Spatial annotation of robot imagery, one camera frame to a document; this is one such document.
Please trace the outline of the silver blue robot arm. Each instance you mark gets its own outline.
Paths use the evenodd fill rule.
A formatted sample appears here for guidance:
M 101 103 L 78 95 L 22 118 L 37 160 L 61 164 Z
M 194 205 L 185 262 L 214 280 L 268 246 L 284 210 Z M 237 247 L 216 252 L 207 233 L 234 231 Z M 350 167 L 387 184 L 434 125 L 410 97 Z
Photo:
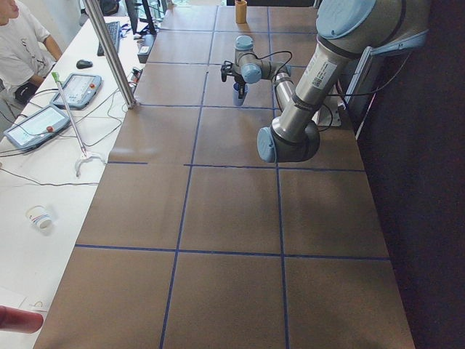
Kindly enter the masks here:
M 317 44 L 298 84 L 284 63 L 258 57 L 249 36 L 235 40 L 235 59 L 224 62 L 222 80 L 235 79 L 234 100 L 242 105 L 246 87 L 272 82 L 282 113 L 258 131 L 257 150 L 267 163 L 302 162 L 320 146 L 312 120 L 347 63 L 371 47 L 375 55 L 396 55 L 426 41 L 430 1 L 324 1 L 317 13 Z

